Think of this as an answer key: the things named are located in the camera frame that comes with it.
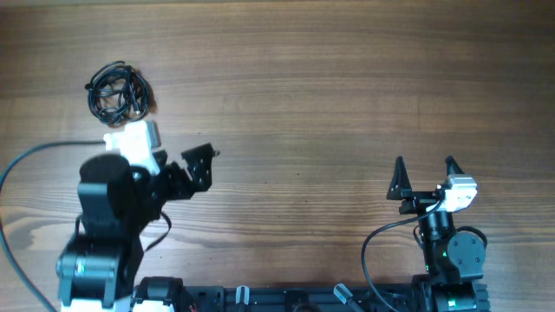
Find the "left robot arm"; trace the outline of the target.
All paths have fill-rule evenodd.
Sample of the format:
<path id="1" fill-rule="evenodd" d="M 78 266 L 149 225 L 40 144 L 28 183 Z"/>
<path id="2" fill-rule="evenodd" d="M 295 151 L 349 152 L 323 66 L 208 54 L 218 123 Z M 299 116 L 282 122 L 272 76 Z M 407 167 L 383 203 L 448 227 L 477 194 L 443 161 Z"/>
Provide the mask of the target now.
<path id="1" fill-rule="evenodd" d="M 181 154 L 186 167 L 158 151 L 159 171 L 115 153 L 88 159 L 77 187 L 82 213 L 56 264 L 58 296 L 71 311 L 129 311 L 134 279 L 146 252 L 140 234 L 164 217 L 169 201 L 188 200 L 212 185 L 211 144 Z"/>

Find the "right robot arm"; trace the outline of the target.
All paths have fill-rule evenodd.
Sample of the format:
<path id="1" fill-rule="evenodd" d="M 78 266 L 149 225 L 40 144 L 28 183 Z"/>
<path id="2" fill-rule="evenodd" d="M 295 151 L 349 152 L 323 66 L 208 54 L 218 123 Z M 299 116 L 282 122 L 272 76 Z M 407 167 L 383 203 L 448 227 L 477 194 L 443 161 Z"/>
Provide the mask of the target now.
<path id="1" fill-rule="evenodd" d="M 472 226 L 457 227 L 453 215 L 470 206 L 478 193 L 474 178 L 453 157 L 445 159 L 446 180 L 428 192 L 412 189 L 402 157 L 388 189 L 388 200 L 399 200 L 399 213 L 416 216 L 427 273 L 413 277 L 414 311 L 477 311 L 475 282 L 484 275 L 487 238 Z"/>

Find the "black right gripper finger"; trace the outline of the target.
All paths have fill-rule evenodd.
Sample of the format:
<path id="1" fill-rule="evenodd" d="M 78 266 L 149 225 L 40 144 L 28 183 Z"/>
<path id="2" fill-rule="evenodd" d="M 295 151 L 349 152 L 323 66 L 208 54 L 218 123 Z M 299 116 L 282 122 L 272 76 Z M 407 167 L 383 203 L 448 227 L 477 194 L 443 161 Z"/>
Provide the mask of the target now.
<path id="1" fill-rule="evenodd" d="M 404 200 L 411 198 L 412 186 L 402 156 L 395 160 L 394 173 L 386 195 L 388 200 Z"/>
<path id="2" fill-rule="evenodd" d="M 445 158 L 445 163 L 446 163 L 447 176 L 450 176 L 453 174 L 461 175 L 464 173 L 453 156 L 447 156 Z"/>

